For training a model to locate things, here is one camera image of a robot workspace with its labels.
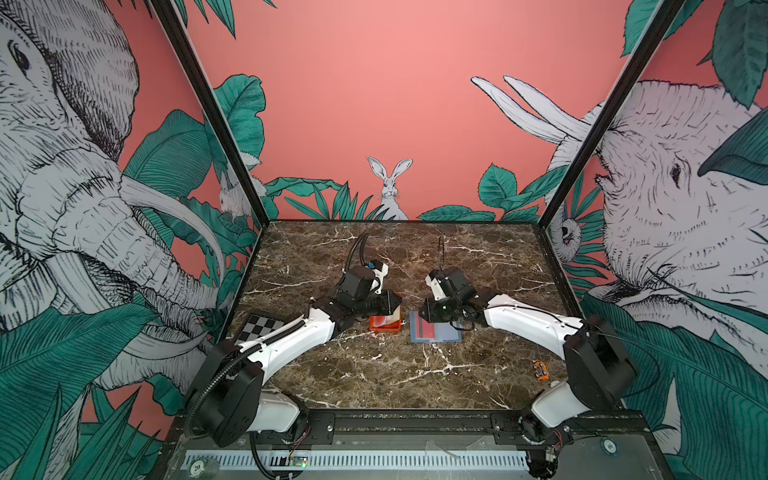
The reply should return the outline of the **blue card holder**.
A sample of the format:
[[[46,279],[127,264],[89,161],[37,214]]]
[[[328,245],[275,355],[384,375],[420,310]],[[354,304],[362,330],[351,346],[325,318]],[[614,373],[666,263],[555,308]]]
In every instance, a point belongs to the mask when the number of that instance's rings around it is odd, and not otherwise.
[[[432,342],[418,342],[414,339],[414,321],[419,313],[415,310],[409,312],[410,340],[412,343],[458,343],[462,341],[462,332],[447,323],[432,323],[435,325],[436,340]]]

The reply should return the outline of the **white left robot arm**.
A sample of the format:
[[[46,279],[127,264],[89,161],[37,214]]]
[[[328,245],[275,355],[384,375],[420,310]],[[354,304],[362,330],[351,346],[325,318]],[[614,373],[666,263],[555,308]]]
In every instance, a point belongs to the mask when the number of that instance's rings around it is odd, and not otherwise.
[[[396,313],[402,298],[391,289],[355,300],[345,293],[311,300],[301,316],[255,341],[219,342],[198,370],[185,397],[183,433],[231,445],[246,433],[285,432],[301,408],[263,385],[304,353],[329,342],[357,319]]]

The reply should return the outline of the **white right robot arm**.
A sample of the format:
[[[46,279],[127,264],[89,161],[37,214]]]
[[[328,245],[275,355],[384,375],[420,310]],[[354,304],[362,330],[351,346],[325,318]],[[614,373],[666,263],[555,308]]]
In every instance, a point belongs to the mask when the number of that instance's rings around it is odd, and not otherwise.
[[[567,379],[529,407],[533,424],[545,429],[585,412],[614,409],[638,375],[635,361],[613,327],[596,315],[565,317],[495,292],[478,293],[464,302],[428,298],[419,314],[430,323],[462,320],[503,330],[562,359]]]

